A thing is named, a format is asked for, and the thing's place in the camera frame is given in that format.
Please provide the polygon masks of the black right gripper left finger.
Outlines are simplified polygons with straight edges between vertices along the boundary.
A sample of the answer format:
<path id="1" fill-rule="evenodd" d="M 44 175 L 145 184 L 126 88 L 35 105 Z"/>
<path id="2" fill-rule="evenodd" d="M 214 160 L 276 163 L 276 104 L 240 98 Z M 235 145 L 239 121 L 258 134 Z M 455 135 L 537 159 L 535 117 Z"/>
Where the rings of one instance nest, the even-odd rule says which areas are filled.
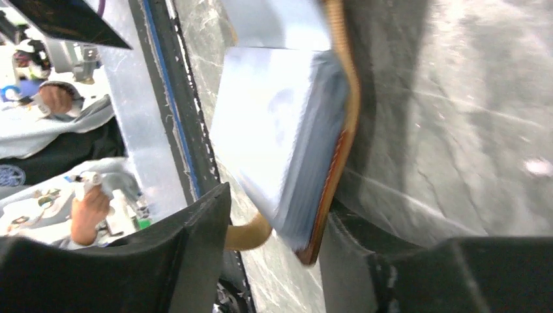
<path id="1" fill-rule="evenodd" d="M 1 239 L 2 312 L 210 312 L 230 187 L 105 247 Z"/>

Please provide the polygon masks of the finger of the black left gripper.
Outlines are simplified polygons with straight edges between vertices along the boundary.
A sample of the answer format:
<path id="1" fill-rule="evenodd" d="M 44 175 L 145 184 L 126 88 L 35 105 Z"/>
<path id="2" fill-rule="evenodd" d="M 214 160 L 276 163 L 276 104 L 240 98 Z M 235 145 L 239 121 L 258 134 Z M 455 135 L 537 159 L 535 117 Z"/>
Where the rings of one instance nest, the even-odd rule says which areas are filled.
<path id="1" fill-rule="evenodd" d="M 126 50 L 132 48 L 86 1 L 14 0 L 7 4 L 47 37 Z"/>

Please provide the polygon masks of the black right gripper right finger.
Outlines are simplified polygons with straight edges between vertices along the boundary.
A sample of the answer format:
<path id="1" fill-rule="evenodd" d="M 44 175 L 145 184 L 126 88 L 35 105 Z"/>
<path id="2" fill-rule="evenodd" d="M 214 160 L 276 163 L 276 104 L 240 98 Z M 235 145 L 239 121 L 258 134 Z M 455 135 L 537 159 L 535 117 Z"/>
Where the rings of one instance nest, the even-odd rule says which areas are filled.
<path id="1" fill-rule="evenodd" d="M 334 201 L 319 254 L 328 312 L 551 312 L 552 239 L 403 241 Z"/>

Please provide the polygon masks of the brown leather card holder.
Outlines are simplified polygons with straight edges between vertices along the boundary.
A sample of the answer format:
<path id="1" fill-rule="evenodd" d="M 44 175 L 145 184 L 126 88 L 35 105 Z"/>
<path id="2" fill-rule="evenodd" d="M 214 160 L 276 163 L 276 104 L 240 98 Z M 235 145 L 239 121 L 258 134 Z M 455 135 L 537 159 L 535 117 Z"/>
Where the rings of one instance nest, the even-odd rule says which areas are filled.
<path id="1" fill-rule="evenodd" d="M 257 208 L 225 247 L 277 233 L 304 265 L 319 253 L 355 137 L 361 87 L 342 1 L 225 1 L 236 43 L 224 57 L 210 138 Z"/>

